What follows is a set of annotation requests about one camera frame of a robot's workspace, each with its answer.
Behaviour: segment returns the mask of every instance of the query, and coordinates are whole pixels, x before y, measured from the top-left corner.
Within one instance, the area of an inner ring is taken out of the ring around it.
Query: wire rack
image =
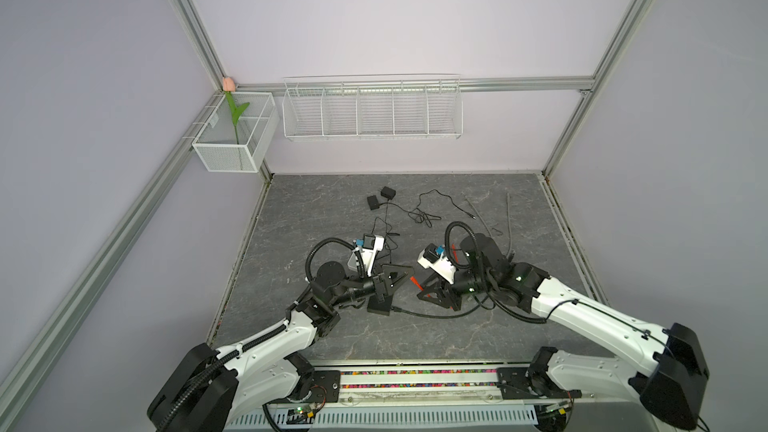
[[[320,84],[286,79],[283,126],[291,140],[458,138],[459,79]]]
[[[268,92],[232,92],[232,98],[237,105],[250,103],[237,120],[237,134],[222,95],[192,147],[211,172],[258,172],[280,121],[275,100]]]

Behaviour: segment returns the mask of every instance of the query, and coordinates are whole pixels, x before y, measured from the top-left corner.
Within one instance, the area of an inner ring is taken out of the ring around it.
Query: marble surface
[[[487,235],[480,220],[473,220],[435,192],[424,196],[421,209],[442,216],[432,227],[416,224],[407,214],[389,206],[371,211],[366,197],[381,187],[397,190],[394,203],[412,209],[418,194],[432,188],[453,196],[454,202],[474,214],[468,198],[492,230],[502,252],[509,244],[506,195],[510,194],[512,247],[515,260],[530,262],[584,293],[562,234],[533,174],[493,175],[350,175],[275,176],[251,238],[234,290],[226,306],[215,345],[228,344],[282,319],[285,308],[306,286],[303,265],[314,244],[335,236],[345,240],[370,233],[374,218],[392,225],[398,247],[392,263],[411,265],[421,282],[429,272],[416,263],[430,242],[442,243],[450,221],[462,220]],[[376,232],[383,225],[377,221]],[[328,260],[346,263],[349,252],[339,245],[325,246],[312,269]],[[404,284],[395,305],[425,314],[452,314],[416,298],[418,289]],[[473,306],[465,301],[465,307]],[[530,360],[541,346],[554,346],[576,354],[608,352],[565,327],[550,323],[526,324],[500,310],[477,310],[464,318],[437,320],[402,313],[389,317],[365,309],[340,311],[332,332],[302,353],[308,359],[481,359]]]

